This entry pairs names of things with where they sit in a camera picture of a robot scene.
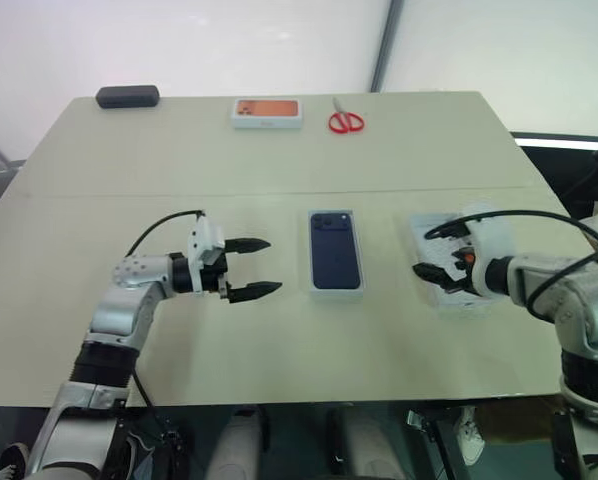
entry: wall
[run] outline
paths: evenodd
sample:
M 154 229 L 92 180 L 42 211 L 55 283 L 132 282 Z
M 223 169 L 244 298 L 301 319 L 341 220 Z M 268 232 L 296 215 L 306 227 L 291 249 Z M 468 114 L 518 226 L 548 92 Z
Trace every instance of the wall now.
M 0 149 L 27 158 L 77 96 L 363 92 L 388 0 L 0 0 Z
M 384 87 L 479 90 L 511 130 L 598 135 L 598 0 L 405 0 Z

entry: white sneaker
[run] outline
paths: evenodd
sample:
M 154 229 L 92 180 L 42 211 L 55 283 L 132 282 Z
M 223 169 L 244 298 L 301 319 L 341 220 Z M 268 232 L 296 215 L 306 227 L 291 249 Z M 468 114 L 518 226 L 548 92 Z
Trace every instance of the white sneaker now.
M 28 447 L 13 443 L 0 456 L 0 480 L 23 480 L 28 463 Z
M 475 423 L 475 407 L 463 408 L 461 417 L 455 423 L 455 435 L 457 435 L 459 449 L 466 465 L 471 466 L 477 463 L 486 442 L 481 438 Z

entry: black cable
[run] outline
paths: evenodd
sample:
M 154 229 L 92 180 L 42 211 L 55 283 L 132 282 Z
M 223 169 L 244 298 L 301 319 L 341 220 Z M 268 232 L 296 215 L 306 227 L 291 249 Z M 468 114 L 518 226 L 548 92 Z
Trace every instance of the black cable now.
M 176 212 L 176 213 L 172 213 L 170 215 L 166 215 L 165 217 L 157 220 L 155 223 L 153 223 L 152 225 L 150 225 L 139 236 L 139 238 L 137 238 L 137 240 L 135 240 L 135 242 L 132 244 L 132 246 L 128 250 L 128 253 L 126 253 L 126 257 L 129 257 L 130 255 L 132 255 L 133 253 L 135 253 L 135 251 L 137 250 L 137 247 L 139 247 L 139 245 L 141 244 L 141 242 L 143 242 L 144 239 L 148 236 L 148 234 L 150 232 L 152 232 L 155 228 L 157 228 L 159 225 L 164 224 L 168 220 L 172 220 L 173 218 L 183 217 L 183 216 L 186 216 L 186 215 L 195 215 L 197 218 L 199 218 L 200 216 L 204 215 L 204 212 L 203 212 L 203 210 L 184 210 L 184 211 L 181 211 L 181 212 Z M 139 394 L 141 395 L 141 398 L 143 399 L 144 403 L 146 404 L 146 408 L 151 413 L 152 417 L 155 420 L 155 423 L 157 424 L 157 427 L 161 431 L 161 436 L 162 436 L 163 442 L 165 444 L 167 444 L 168 447 L 169 447 L 169 450 L 170 450 L 170 473 L 171 473 L 171 475 L 174 476 L 174 473 L 175 473 L 176 468 L 177 468 L 176 446 L 173 444 L 171 438 L 169 437 L 169 435 L 168 435 L 168 428 L 161 421 L 161 418 L 159 417 L 159 414 L 157 412 L 157 408 L 154 406 L 154 404 L 150 400 L 150 397 L 148 396 L 148 393 L 146 392 L 146 389 L 143 387 L 143 384 L 141 383 L 141 380 L 139 380 L 139 376 L 137 375 L 137 371 L 135 369 L 132 370 L 132 379 L 134 380 L 135 385 L 137 385 L 137 390 L 139 390 Z
M 161 220 L 157 220 L 155 223 L 153 223 L 152 225 L 150 225 L 146 229 L 146 231 L 143 232 L 139 236 L 139 238 L 137 240 L 135 240 L 135 243 L 132 244 L 132 247 L 130 247 L 130 250 L 128 250 L 128 253 L 126 253 L 126 257 L 129 257 L 130 255 L 132 255 L 133 253 L 135 253 L 135 250 L 137 250 L 137 247 L 139 246 L 139 244 L 141 244 L 141 242 L 144 241 L 144 239 L 148 236 L 148 234 L 150 232 L 152 232 L 155 228 L 157 228 L 162 223 L 166 223 L 168 220 L 172 220 L 173 218 L 177 218 L 177 217 L 183 217 L 183 216 L 186 216 L 186 215 L 196 215 L 197 218 L 199 218 L 203 214 L 204 214 L 203 210 L 184 210 L 183 212 L 172 213 L 170 215 L 167 215 L 167 216 L 163 217 Z
M 535 310 L 535 302 L 542 293 L 544 293 L 546 290 L 552 287 L 559 280 L 566 277 L 567 275 L 570 275 L 571 273 L 574 273 L 575 271 L 592 262 L 598 263 L 598 251 L 588 255 L 587 257 L 582 258 L 581 260 L 576 261 L 571 265 L 568 265 L 566 268 L 562 270 L 559 270 L 552 277 L 550 277 L 548 280 L 539 285 L 537 289 L 530 294 L 528 300 L 526 301 L 526 308 L 528 310 L 528 313 L 530 313 L 530 315 L 534 317 L 537 317 L 540 320 L 545 320 L 546 322 L 554 323 L 552 319 L 550 319 L 548 316 L 542 315 Z
M 148 433 L 144 428 L 139 427 L 136 423 L 132 425 L 132 433 L 139 435 L 140 437 L 149 438 L 158 446 L 164 445 L 163 439 L 155 437 L 152 433 Z
M 166 427 L 166 425 L 161 421 L 161 418 L 157 413 L 157 408 L 155 407 L 154 403 L 152 403 L 152 401 L 150 400 L 150 397 L 148 396 L 146 389 L 143 387 L 141 380 L 139 380 L 139 377 L 137 376 L 137 371 L 135 369 L 132 370 L 132 379 L 135 381 L 135 385 L 137 385 L 137 390 L 139 390 L 141 398 L 143 398 L 143 401 L 145 402 L 148 411 L 152 414 L 152 418 L 155 420 L 157 427 L 161 431 L 162 443 L 168 446 L 168 453 L 170 457 L 170 473 L 174 477 L 174 473 L 177 469 L 177 462 L 175 457 L 176 450 L 175 445 L 173 445 L 168 435 L 168 427 Z
M 441 237 L 441 234 L 444 230 L 449 228 L 455 227 L 457 225 L 463 225 L 466 222 L 471 220 L 481 220 L 483 218 L 492 218 L 492 217 L 508 217 L 508 216 L 519 216 L 519 217 L 544 217 L 544 218 L 552 218 L 554 220 L 559 220 L 564 223 L 568 223 L 577 227 L 579 230 L 587 233 L 589 236 L 594 238 L 598 242 L 598 232 L 590 228 L 583 222 L 576 220 L 574 218 L 566 217 L 565 215 L 559 215 L 558 213 L 553 212 L 546 212 L 543 210 L 495 210 L 493 212 L 483 212 L 483 213 L 475 213 L 474 215 L 467 215 L 465 217 L 456 218 L 454 220 L 450 220 L 438 227 L 435 227 L 425 234 L 425 238 L 427 240 L 431 240 L 433 238 Z
M 571 187 L 569 187 L 565 192 L 563 192 L 562 194 L 558 195 L 560 199 L 568 199 L 568 197 L 570 197 L 571 195 L 573 195 L 574 193 L 577 192 L 577 190 L 579 190 L 581 187 L 583 187 L 586 183 L 588 183 L 590 180 L 592 180 L 593 178 L 595 178 L 598 174 L 598 164 L 596 165 L 596 168 L 594 168 L 591 172 L 589 172 L 585 177 L 583 177 L 581 180 L 579 180 L 578 182 L 576 182 L 574 185 L 572 185 Z

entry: white box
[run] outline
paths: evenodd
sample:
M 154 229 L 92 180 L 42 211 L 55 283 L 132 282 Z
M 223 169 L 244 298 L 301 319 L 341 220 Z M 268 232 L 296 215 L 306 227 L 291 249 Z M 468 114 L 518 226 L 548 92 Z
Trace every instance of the white box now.
M 235 128 L 301 128 L 303 108 L 295 98 L 238 98 L 230 118 Z

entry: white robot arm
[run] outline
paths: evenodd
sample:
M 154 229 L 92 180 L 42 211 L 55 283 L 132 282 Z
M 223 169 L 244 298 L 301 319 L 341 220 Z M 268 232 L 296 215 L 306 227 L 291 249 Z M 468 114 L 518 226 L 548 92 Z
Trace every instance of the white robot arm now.
M 598 252 L 582 260 L 512 252 L 495 258 L 480 238 L 497 229 L 500 220 L 490 217 L 499 215 L 492 213 L 459 218 L 426 234 L 427 239 L 469 238 L 471 246 L 453 253 L 464 278 L 453 280 L 430 263 L 414 265 L 414 272 L 447 293 L 509 296 L 554 324 L 562 348 L 561 393 L 568 406 L 553 422 L 555 466 L 565 478 L 598 478 Z M 594 453 L 585 453 L 591 442 Z
M 197 223 L 189 237 L 188 258 L 181 253 L 138 256 L 133 253 L 136 243 L 115 267 L 72 375 L 59 389 L 34 444 L 27 475 L 44 480 L 107 478 L 127 435 L 123 411 L 128 382 L 160 301 L 177 293 L 218 292 L 235 303 L 281 286 L 256 282 L 232 288 L 226 253 L 255 252 L 270 244 L 253 238 L 224 240 L 203 212 L 189 213 L 196 214 Z

